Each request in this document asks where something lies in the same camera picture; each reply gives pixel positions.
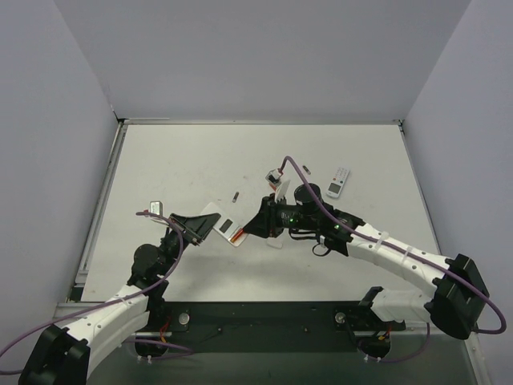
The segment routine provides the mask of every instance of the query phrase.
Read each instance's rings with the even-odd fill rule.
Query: metal frame
[[[334,125],[358,125],[358,126],[364,126],[364,125],[386,125],[386,126],[394,126],[394,125],[398,125],[398,122],[400,120],[369,120],[369,121],[365,121],[365,120],[359,120],[359,121],[340,121],[340,120],[333,120],[333,119],[327,119],[327,120],[320,120],[320,119],[315,119],[315,120],[311,120],[311,121],[308,121],[308,120],[302,120],[302,121],[293,121],[293,120],[283,120],[283,121],[276,121],[276,120],[232,120],[232,119],[227,119],[227,120],[174,120],[174,119],[166,119],[166,118],[157,118],[157,119],[152,119],[152,118],[142,118],[142,119],[137,119],[137,118],[130,118],[130,119],[125,119],[124,120],[124,123],[125,124],[134,124],[134,125],[150,125],[150,124],[154,124],[154,125],[159,125],[159,124],[162,124],[162,125],[181,125],[181,124],[191,124],[191,125],[201,125],[201,124],[205,124],[205,125],[230,125],[230,124],[235,124],[235,125],[296,125],[296,126],[312,126],[312,125],[316,125],[316,124],[320,124],[320,125],[331,125],[331,126],[334,126]]]
[[[89,232],[87,235],[87,240],[83,249],[82,257],[79,263],[79,270],[76,274],[75,286],[83,287],[87,279],[88,273],[88,265],[90,263],[90,257],[92,251],[94,250],[96,239],[98,237],[98,231],[102,223],[103,213],[105,211],[105,207],[107,204],[107,199],[111,190],[112,182],[115,176],[115,170],[119,161],[119,156],[121,153],[121,149],[123,147],[123,142],[125,135],[127,134],[127,128],[129,125],[143,125],[143,124],[168,124],[168,125],[177,125],[177,124],[297,124],[297,125],[312,125],[312,124],[386,124],[386,125],[398,125],[398,128],[401,132],[401,137],[403,143],[405,145],[406,153],[408,155],[408,159],[410,161],[410,166],[414,173],[414,178],[417,182],[417,186],[419,192],[421,193],[422,203],[426,210],[426,214],[428,216],[428,221],[430,223],[431,231],[433,233],[433,237],[435,239],[435,244],[437,246],[437,251],[440,252],[438,238],[436,237],[436,232],[434,231],[433,223],[429,214],[429,209],[427,207],[424,195],[422,193],[422,187],[418,182],[417,175],[415,173],[413,164],[411,162],[411,156],[409,153],[408,146],[405,141],[404,131],[401,129],[401,120],[393,120],[393,121],[382,121],[382,122],[340,122],[340,121],[301,121],[301,122],[277,122],[277,121],[247,121],[247,120],[214,120],[214,121],[202,121],[202,120],[171,120],[171,119],[126,119],[123,122],[119,122],[118,131],[116,133],[116,137],[111,149],[111,156],[109,159],[109,164],[107,166],[107,172],[103,181],[103,186],[101,193],[99,195],[99,199],[97,205],[95,207],[94,216],[91,221],[91,227],[89,228]],[[85,309],[87,307],[91,307],[96,305],[97,302],[68,302],[68,303],[58,303],[55,308],[54,318],[60,318],[64,315],[71,314],[75,311],[79,311]],[[407,324],[407,327],[410,331],[414,333],[425,333],[425,327],[422,327],[418,324]],[[433,330],[432,333],[438,333],[438,330]],[[485,364],[485,358],[483,355],[483,351],[479,344],[478,336],[476,334],[471,334],[468,340],[465,341],[465,345],[467,348],[467,353],[469,356],[469,360],[471,362],[471,366],[474,370],[475,378],[480,385],[491,385],[490,375],[488,373],[487,366]]]
[[[80,258],[79,270],[75,278],[75,287],[83,287],[86,283],[91,254],[95,249],[96,239],[103,220],[103,213],[105,212],[105,207],[111,191],[112,182],[114,181],[115,170],[118,166],[119,156],[121,155],[121,148],[123,147],[126,134],[127,124],[120,122],[114,138],[114,143],[112,144],[111,155],[109,157],[105,178],[103,179],[102,189],[91,220],[91,227],[87,233],[86,244],[83,248],[82,257]]]

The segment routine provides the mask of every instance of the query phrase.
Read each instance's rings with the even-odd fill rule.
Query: white wall
[[[51,0],[0,2],[0,52],[3,347],[50,319],[67,293],[117,122]],[[0,367],[23,367],[33,345]]]
[[[406,119],[406,141],[442,251],[474,258],[513,322],[513,2],[474,0]],[[497,327],[491,311],[481,327]],[[513,325],[480,336],[511,383]]]
[[[118,116],[404,118],[470,0],[55,0]]]

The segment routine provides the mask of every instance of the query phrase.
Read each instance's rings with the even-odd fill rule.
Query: white remote control
[[[344,188],[345,181],[347,180],[347,176],[349,175],[349,169],[339,167],[337,173],[329,183],[328,188],[326,189],[326,195],[331,198],[338,198],[342,189]]]

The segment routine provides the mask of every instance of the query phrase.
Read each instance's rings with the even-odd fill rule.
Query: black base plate
[[[189,315],[180,324],[179,316]],[[166,302],[152,314],[146,331],[170,320],[170,341],[195,352],[335,352],[355,351],[352,331],[385,331],[368,306],[347,302]],[[405,330],[393,322],[392,330]]]

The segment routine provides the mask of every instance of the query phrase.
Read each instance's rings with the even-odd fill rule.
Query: white table surface
[[[139,245],[158,245],[164,227],[135,212],[162,201],[164,212],[193,216],[211,201],[247,223],[271,193],[266,173],[290,155],[325,189],[338,166],[351,172],[339,199],[325,201],[392,237],[436,253],[426,210],[397,126],[131,125],[91,255],[83,301],[104,301],[130,276]],[[300,184],[290,165],[287,194]],[[240,195],[235,204],[235,191]],[[164,295],[168,301],[358,300],[371,286],[413,289],[378,267],[332,252],[315,257],[313,241],[281,236],[283,249],[248,239],[234,248],[212,232],[189,246]]]

